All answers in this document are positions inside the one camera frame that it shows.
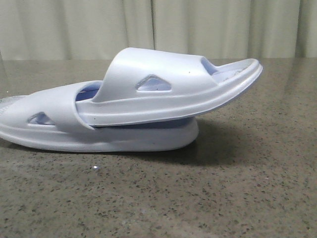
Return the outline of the light blue right-side slipper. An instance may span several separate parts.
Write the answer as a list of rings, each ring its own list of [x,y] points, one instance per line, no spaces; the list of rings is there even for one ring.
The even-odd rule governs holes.
[[[249,88],[256,59],[216,66],[205,57],[126,48],[111,62],[93,98],[76,103],[90,125],[128,125],[204,114]]]

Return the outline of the light blue left-side slipper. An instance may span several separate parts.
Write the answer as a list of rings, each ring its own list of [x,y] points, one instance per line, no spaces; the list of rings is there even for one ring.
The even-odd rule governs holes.
[[[129,126],[87,124],[76,103],[94,96],[100,85],[88,81],[1,99],[1,138],[43,150],[135,152],[178,149],[198,136],[195,118]]]

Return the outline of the pale green curtain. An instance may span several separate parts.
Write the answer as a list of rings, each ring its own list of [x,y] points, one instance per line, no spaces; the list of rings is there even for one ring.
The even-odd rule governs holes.
[[[139,47],[211,59],[317,55],[314,0],[3,0],[4,60],[111,59]]]

